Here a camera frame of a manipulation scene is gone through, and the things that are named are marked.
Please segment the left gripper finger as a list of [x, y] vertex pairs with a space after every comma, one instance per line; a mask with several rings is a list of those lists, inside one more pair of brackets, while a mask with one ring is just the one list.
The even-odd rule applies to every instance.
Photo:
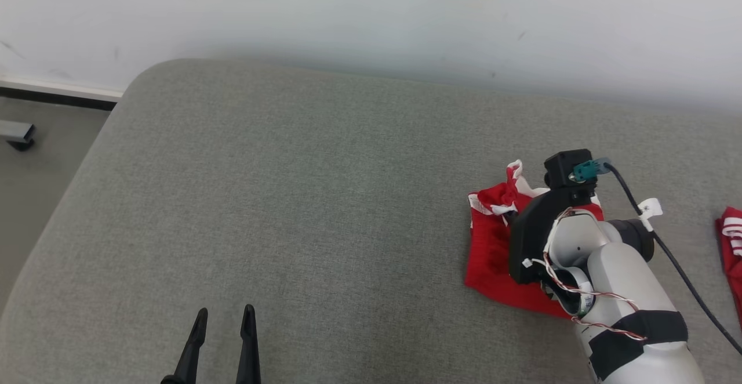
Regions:
[[236, 384], [261, 384], [260, 356], [256, 313], [252, 305], [246, 305], [239, 336], [242, 339]]
[[194, 320], [175, 371], [162, 378], [162, 384], [196, 384], [199, 352], [206, 339], [208, 310], [201, 308]]

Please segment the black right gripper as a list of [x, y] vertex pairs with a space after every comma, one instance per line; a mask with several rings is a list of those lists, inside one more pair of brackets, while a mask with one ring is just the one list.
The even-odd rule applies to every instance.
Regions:
[[602, 245], [597, 211], [585, 207], [595, 204], [594, 189], [551, 189], [536, 194], [511, 223], [509, 271], [517, 284], [530, 284], [546, 278], [545, 267], [526, 267], [526, 259], [543, 258], [552, 265], [576, 267]]

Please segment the red shorts with white stripes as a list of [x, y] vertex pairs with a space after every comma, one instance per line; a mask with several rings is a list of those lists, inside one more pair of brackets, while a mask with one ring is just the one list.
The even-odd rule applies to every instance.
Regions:
[[532, 188], [523, 175], [523, 164], [508, 164], [506, 180], [493, 187], [472, 192], [471, 249], [465, 285], [500, 304], [535, 313], [570, 318], [557, 301], [551, 300], [536, 283], [517, 284], [510, 276], [511, 225], [508, 216], [525, 210], [548, 188]]

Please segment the red basketball jersey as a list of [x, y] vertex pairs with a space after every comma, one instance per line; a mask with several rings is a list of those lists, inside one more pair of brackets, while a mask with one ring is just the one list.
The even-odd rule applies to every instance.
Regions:
[[742, 209], [726, 207], [715, 221], [721, 265], [742, 329]]

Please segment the grey fabric sofa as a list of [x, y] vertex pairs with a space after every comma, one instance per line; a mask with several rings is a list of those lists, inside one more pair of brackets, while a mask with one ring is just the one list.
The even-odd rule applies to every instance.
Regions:
[[609, 157], [742, 343], [715, 218], [742, 207], [742, 113], [624, 107], [217, 60], [141, 73], [0, 318], [0, 384], [159, 384], [209, 311], [198, 384], [589, 384], [568, 320], [464, 285], [467, 194], [522, 160]]

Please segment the grey metal furniture foot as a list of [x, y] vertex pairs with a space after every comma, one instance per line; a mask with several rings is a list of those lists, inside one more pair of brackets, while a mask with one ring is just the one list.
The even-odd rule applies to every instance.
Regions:
[[16, 151], [27, 151], [35, 144], [35, 125], [0, 119], [0, 141], [7, 143]]

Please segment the wall baseboard strip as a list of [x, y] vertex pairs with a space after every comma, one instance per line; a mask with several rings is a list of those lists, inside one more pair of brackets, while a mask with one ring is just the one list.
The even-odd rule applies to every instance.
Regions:
[[113, 111], [122, 96], [122, 91], [117, 90], [84, 88], [0, 75], [0, 97], [9, 99]]

